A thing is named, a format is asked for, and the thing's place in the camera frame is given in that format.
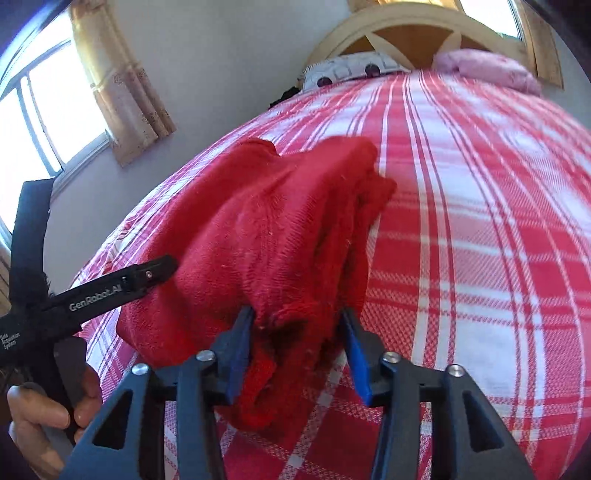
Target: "red cloth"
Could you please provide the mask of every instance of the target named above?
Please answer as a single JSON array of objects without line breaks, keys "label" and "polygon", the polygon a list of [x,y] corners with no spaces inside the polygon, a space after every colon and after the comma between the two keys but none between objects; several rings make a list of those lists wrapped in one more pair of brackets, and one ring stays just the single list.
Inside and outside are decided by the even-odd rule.
[{"label": "red cloth", "polygon": [[376,154],[364,138],[283,157],[252,139],[215,159],[169,205],[139,259],[171,254],[178,271],[122,309],[119,335],[155,368],[179,364],[250,304],[252,360],[229,418],[260,429],[288,412],[334,337],[336,312],[363,304],[367,235],[395,189],[375,172]]}]

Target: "patterned pillowcase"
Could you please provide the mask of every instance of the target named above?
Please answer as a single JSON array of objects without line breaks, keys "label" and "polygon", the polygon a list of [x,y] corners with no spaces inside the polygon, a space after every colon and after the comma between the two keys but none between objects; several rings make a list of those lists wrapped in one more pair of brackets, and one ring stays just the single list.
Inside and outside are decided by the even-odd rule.
[{"label": "patterned pillowcase", "polygon": [[317,90],[345,80],[373,78],[393,72],[409,72],[380,51],[342,55],[308,65],[303,73],[303,92]]}]

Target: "metal screw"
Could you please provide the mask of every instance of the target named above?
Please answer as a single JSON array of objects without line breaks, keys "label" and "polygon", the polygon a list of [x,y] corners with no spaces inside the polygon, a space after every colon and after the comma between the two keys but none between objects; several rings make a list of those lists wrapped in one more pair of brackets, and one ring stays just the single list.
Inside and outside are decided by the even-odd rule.
[{"label": "metal screw", "polygon": [[134,375],[145,375],[150,371],[150,368],[146,364],[137,364],[131,367],[131,373]]},{"label": "metal screw", "polygon": [[213,353],[211,350],[201,350],[197,354],[197,360],[200,362],[211,362],[212,360],[216,359],[216,354]]},{"label": "metal screw", "polygon": [[453,364],[447,367],[447,373],[452,377],[463,377],[466,374],[466,370],[461,365]]},{"label": "metal screw", "polygon": [[400,355],[400,353],[386,352],[383,355],[382,360],[389,364],[397,364],[400,360],[402,360],[402,356]]}]

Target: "human hand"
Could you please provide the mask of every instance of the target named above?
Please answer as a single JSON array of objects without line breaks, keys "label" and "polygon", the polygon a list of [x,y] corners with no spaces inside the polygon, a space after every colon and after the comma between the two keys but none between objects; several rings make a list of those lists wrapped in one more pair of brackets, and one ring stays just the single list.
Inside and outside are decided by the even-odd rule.
[{"label": "human hand", "polygon": [[[85,397],[74,409],[74,419],[80,427],[74,436],[76,443],[103,403],[99,376],[89,365],[86,365],[82,377],[82,388]],[[41,426],[65,429],[70,424],[70,414],[66,408],[24,387],[11,387],[8,390],[8,406],[12,416],[10,436],[23,457],[41,479],[57,478],[64,468],[64,462],[49,443]]]}]

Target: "curtain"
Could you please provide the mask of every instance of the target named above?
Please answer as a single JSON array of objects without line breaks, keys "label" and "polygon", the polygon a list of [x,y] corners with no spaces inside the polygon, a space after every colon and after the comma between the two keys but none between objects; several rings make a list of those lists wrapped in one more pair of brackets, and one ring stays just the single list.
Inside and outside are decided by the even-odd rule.
[{"label": "curtain", "polygon": [[0,240],[0,316],[8,313],[8,270],[10,269],[10,250]]},{"label": "curtain", "polygon": [[125,166],[176,127],[129,51],[106,0],[74,0],[70,18],[74,44],[105,117],[113,153]]},{"label": "curtain", "polygon": [[552,28],[528,4],[515,0],[532,70],[551,85],[564,89],[562,69]]}]

